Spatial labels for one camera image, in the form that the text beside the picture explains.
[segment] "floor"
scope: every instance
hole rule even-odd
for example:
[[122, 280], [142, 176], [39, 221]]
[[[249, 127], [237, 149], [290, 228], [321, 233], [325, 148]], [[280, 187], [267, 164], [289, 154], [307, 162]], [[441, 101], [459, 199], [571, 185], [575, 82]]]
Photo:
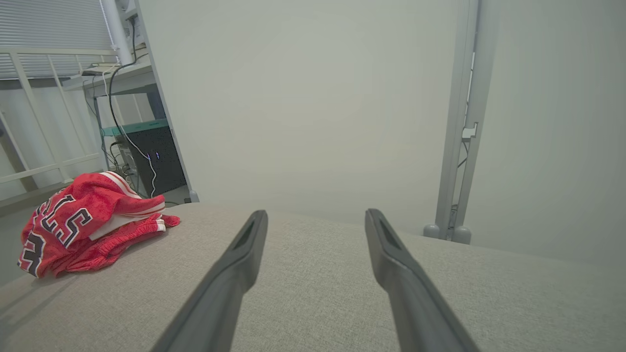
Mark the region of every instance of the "floor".
[[[189, 198], [187, 186], [165, 192], [166, 202], [183, 204]], [[176, 204], [166, 203], [167, 207]], [[33, 209], [22, 209], [10, 215], [0, 217], [0, 286], [13, 281], [26, 273], [18, 268], [18, 256], [22, 250], [19, 235], [33, 213]]]

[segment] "red jersey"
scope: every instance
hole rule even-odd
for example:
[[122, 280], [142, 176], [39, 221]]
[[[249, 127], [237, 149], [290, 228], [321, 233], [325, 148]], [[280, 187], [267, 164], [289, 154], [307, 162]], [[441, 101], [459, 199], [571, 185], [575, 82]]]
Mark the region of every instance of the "red jersey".
[[159, 213], [164, 201], [142, 199], [116, 173], [84, 173], [33, 212], [18, 266], [36, 277], [109, 266], [132, 244], [180, 223]]

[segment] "black plastic attachment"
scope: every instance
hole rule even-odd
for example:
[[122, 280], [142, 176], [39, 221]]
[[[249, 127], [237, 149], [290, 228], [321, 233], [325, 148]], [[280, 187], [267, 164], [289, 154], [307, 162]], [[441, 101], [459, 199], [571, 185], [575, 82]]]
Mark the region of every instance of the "black plastic attachment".
[[478, 352], [380, 210], [365, 213], [365, 231], [374, 276], [389, 294], [402, 351]]
[[241, 300], [257, 279], [267, 213], [257, 210], [161, 335], [153, 352], [229, 351]]

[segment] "gray sofa cushion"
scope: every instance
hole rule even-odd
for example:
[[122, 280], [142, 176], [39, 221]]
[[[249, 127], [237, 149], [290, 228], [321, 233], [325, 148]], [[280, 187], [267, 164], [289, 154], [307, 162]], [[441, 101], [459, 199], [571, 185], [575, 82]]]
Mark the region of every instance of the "gray sofa cushion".
[[[111, 267], [2, 287], [0, 350], [148, 351], [252, 210], [170, 208], [182, 223]], [[399, 235], [483, 351], [626, 350], [623, 275]], [[232, 351], [397, 350], [363, 225], [269, 212]]]

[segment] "teal shelf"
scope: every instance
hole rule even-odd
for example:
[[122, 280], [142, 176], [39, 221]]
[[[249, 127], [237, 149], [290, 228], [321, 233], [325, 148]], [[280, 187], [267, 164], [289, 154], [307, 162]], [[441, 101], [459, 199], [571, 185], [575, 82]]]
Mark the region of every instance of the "teal shelf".
[[[167, 119], [161, 118], [159, 120], [131, 123], [130, 125], [122, 125], [122, 128], [124, 129], [124, 132], [126, 132], [126, 134], [129, 134], [133, 132], [146, 131], [153, 128], [160, 128], [165, 126], [169, 126], [169, 124], [167, 123]], [[104, 135], [108, 137], [115, 137], [121, 134], [120, 130], [117, 127], [107, 127], [103, 131]]]

